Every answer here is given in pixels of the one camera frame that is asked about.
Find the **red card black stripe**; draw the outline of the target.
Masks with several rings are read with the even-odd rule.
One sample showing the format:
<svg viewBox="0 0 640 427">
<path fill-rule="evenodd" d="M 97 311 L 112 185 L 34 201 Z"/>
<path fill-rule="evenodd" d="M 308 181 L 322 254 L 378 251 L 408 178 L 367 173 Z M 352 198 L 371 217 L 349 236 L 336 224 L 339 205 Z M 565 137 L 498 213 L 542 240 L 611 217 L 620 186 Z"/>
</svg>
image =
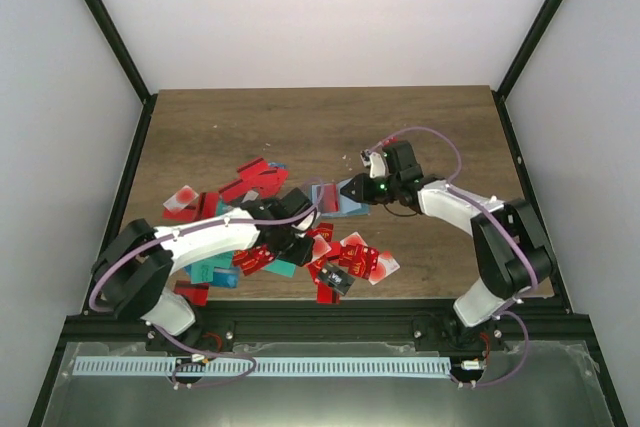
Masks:
<svg viewBox="0 0 640 427">
<path fill-rule="evenodd" d="M 335 184 L 324 185 L 321 206 L 323 213 L 333 214 L 340 210 L 339 196 Z"/>
</svg>

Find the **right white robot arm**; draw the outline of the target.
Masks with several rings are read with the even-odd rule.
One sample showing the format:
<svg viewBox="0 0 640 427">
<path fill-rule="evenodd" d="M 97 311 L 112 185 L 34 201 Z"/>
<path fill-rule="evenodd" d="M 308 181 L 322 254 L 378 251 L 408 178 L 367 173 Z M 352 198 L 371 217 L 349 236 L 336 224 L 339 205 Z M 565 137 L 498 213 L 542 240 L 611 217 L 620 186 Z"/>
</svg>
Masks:
<svg viewBox="0 0 640 427">
<path fill-rule="evenodd" d="M 427 175 L 405 140 L 364 150 L 361 159 L 367 170 L 340 188 L 344 197 L 368 205 L 398 203 L 460 229 L 473 241 L 478 279 L 454 301 L 456 317 L 444 325 L 451 347 L 471 347 L 480 325 L 504 315 L 556 270 L 551 242 L 529 202 L 483 197 Z"/>
</svg>

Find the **teal leather card holder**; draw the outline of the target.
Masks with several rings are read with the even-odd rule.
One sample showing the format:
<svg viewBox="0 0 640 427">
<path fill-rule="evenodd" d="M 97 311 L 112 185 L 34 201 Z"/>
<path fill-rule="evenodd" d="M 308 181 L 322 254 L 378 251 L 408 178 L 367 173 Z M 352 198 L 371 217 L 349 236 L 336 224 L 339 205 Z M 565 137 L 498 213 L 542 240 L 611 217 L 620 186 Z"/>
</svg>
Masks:
<svg viewBox="0 0 640 427">
<path fill-rule="evenodd" d="M 370 213 L 370 206 L 345 197 L 340 189 L 346 186 L 350 179 L 338 183 L 326 184 L 324 194 L 319 203 L 319 214 L 323 218 L 345 218 L 364 216 Z"/>
</svg>

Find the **small black card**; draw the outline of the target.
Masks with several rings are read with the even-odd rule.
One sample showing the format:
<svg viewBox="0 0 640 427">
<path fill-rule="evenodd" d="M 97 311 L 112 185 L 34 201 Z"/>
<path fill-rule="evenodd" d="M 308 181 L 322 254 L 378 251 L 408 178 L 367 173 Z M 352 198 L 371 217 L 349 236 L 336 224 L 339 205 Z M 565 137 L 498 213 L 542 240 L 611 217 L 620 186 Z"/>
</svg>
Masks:
<svg viewBox="0 0 640 427">
<path fill-rule="evenodd" d="M 317 273 L 317 279 L 339 295 L 346 295 L 355 282 L 355 278 L 339 266 L 325 264 Z"/>
</svg>

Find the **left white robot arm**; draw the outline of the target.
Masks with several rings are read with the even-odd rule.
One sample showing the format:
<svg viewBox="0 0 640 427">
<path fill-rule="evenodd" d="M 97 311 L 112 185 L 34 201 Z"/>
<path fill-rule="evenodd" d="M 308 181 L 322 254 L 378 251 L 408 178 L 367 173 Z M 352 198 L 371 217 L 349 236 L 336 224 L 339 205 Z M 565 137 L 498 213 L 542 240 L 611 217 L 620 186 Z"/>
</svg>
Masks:
<svg viewBox="0 0 640 427">
<path fill-rule="evenodd" d="M 204 326 L 190 303 L 166 286 L 174 273 L 210 257 L 258 248 L 267 256 L 304 265 L 314 239 L 318 201 L 294 188 L 284 197 L 246 201 L 220 216 L 153 227 L 136 219 L 100 254 L 91 272 L 89 307 L 125 321 L 148 322 L 181 350 L 196 349 Z"/>
</svg>

